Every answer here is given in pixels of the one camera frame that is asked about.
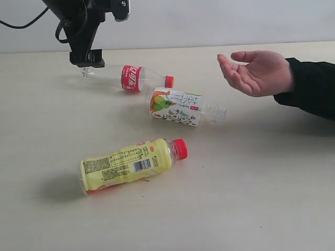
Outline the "black sleeved forearm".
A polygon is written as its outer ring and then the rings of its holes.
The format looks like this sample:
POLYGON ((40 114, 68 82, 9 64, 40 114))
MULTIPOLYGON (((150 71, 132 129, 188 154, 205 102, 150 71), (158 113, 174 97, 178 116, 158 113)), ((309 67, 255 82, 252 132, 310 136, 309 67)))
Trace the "black sleeved forearm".
POLYGON ((307 113, 334 120, 334 64, 328 62, 301 62, 286 59, 293 74, 293 89, 280 93, 274 100, 299 108, 307 113))

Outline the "open receiving human hand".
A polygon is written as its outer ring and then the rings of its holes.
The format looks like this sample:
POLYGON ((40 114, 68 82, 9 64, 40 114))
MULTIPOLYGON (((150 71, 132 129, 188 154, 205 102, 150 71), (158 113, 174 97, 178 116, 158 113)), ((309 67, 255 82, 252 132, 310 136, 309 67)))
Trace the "open receiving human hand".
POLYGON ((251 97, 274 96, 293 90, 294 80, 289 62, 272 51, 238 51, 217 55, 228 84, 251 97))

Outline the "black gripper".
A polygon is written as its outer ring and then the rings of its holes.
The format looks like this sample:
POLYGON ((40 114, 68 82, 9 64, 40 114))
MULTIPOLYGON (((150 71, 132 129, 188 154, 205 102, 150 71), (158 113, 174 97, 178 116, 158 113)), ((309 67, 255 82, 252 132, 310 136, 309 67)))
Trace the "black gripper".
POLYGON ((111 1, 55 1, 60 22, 55 37, 70 45, 69 60, 77 67, 105 67, 102 49, 92 50, 97 28, 111 12, 111 1))

